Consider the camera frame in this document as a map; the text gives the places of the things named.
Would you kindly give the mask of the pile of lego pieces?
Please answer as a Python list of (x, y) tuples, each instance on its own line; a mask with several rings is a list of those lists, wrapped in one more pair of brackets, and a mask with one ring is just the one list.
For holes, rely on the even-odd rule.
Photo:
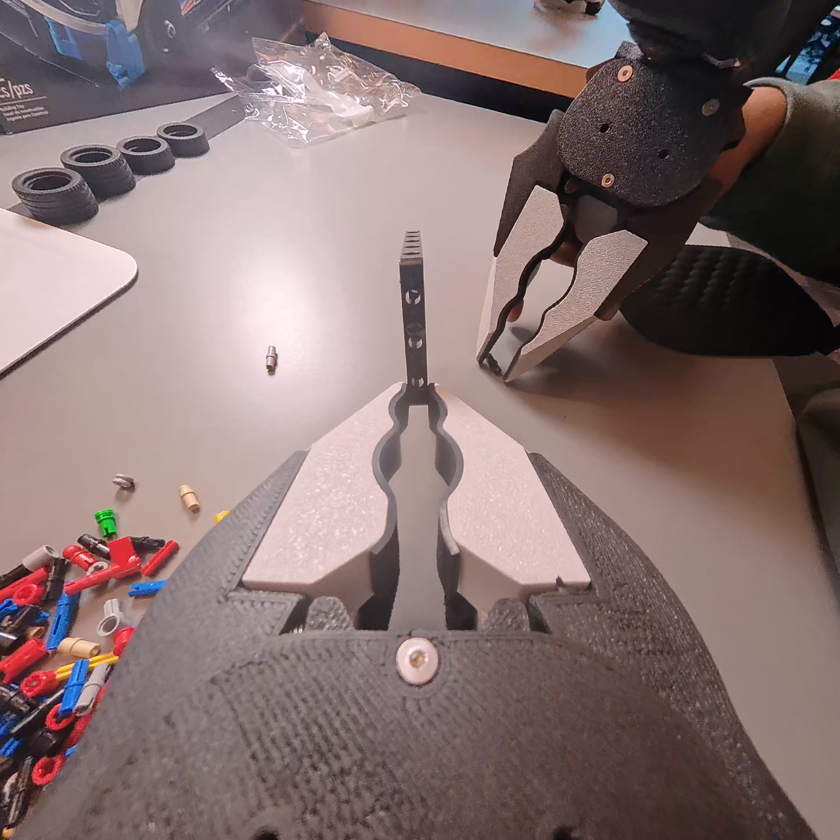
[(134, 642), (100, 656), (109, 693), (91, 695), (92, 712), (78, 717), (77, 698), (64, 717), (47, 728), (60, 707), (66, 681), (54, 669), (20, 685), (58, 653), (47, 626), (30, 636), (32, 618), (46, 609), (13, 603), (13, 590), (45, 588), (50, 562), (69, 564), (59, 551), (29, 581), (2, 588), (2, 605), (25, 620), (3, 620), (13, 651), (2, 652), (2, 838), (224, 838), (224, 794), (213, 793), (221, 768), (202, 756), (219, 734), (217, 702), (207, 699), (214, 668), (231, 658), (228, 546), (213, 555), (215, 537), (205, 534), (170, 583), (130, 628)]

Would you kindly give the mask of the empty clear plastic bag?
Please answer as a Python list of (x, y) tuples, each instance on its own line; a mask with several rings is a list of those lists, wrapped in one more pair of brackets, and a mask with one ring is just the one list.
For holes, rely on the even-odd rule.
[(253, 38), (256, 62), (244, 75), (215, 77), (257, 121), (300, 147), (403, 115), (421, 94), (391, 72), (334, 46), (326, 34), (306, 45)]

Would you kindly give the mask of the black lego frame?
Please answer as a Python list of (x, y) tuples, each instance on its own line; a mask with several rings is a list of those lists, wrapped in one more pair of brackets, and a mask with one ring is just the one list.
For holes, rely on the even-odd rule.
[(429, 389), (424, 256), (418, 230), (405, 232), (399, 273), (406, 357), (406, 389), (401, 405), (407, 413), (411, 406), (427, 404)]

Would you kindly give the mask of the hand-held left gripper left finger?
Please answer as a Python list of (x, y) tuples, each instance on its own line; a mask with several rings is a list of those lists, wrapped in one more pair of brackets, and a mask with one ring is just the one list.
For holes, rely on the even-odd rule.
[(359, 624), (391, 621), (399, 577), (396, 501), (406, 393), (394, 384), (309, 449), (241, 583), (334, 596)]

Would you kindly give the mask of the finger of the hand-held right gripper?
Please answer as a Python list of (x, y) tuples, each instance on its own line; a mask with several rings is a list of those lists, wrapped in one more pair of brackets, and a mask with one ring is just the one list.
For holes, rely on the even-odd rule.
[(578, 255), (565, 296), (542, 315), (539, 330), (523, 344), (503, 375), (511, 382), (589, 327), (596, 312), (648, 242), (627, 230), (593, 238)]
[(521, 346), (506, 368), (501, 368), (494, 345), (501, 336), (512, 306), (523, 299), (532, 270), (547, 259), (562, 239), (564, 209), (559, 196), (536, 185), (507, 240), (492, 261), (481, 313), (476, 359), (495, 375), (520, 375), (538, 364), (569, 339), (569, 312), (558, 301), (543, 314), (532, 341)]

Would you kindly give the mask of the wood edged background desk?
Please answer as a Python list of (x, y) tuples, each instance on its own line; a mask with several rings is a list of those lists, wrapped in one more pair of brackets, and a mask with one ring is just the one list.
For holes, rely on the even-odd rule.
[(308, 32), (573, 98), (585, 74), (630, 39), (605, 5), (596, 16), (531, 1), (306, 1)]

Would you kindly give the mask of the white book stand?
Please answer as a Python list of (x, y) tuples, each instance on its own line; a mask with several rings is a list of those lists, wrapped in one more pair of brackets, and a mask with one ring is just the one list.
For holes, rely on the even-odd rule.
[(1, 211), (1, 372), (117, 297), (138, 276), (127, 253)]

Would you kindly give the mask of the black rubber tire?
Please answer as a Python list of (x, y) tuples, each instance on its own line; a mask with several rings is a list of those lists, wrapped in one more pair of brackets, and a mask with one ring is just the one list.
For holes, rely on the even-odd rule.
[(136, 180), (123, 154), (100, 143), (83, 144), (64, 150), (60, 162), (78, 173), (97, 199), (125, 194), (134, 189)]
[(53, 225), (85, 222), (98, 213), (98, 200), (77, 172), (39, 167), (15, 176), (12, 188), (31, 216)]
[(168, 122), (160, 126), (156, 134), (170, 146), (176, 157), (192, 158), (209, 152), (207, 135), (204, 129), (194, 122)]
[(118, 142), (116, 148), (136, 175), (167, 172), (175, 165), (172, 147), (158, 136), (126, 138)]

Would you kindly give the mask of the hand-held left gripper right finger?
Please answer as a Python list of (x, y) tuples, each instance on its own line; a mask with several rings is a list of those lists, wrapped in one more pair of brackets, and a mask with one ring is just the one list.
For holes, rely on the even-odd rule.
[(440, 501), (437, 572), (447, 624), (483, 622), (500, 599), (525, 603), (591, 577), (519, 442), (440, 385), (429, 388)]

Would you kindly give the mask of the lego set box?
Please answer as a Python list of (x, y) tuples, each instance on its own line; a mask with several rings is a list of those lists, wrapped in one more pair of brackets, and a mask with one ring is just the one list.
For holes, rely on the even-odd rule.
[(252, 39), (302, 45), (302, 1), (2, 1), (2, 133), (225, 92)]

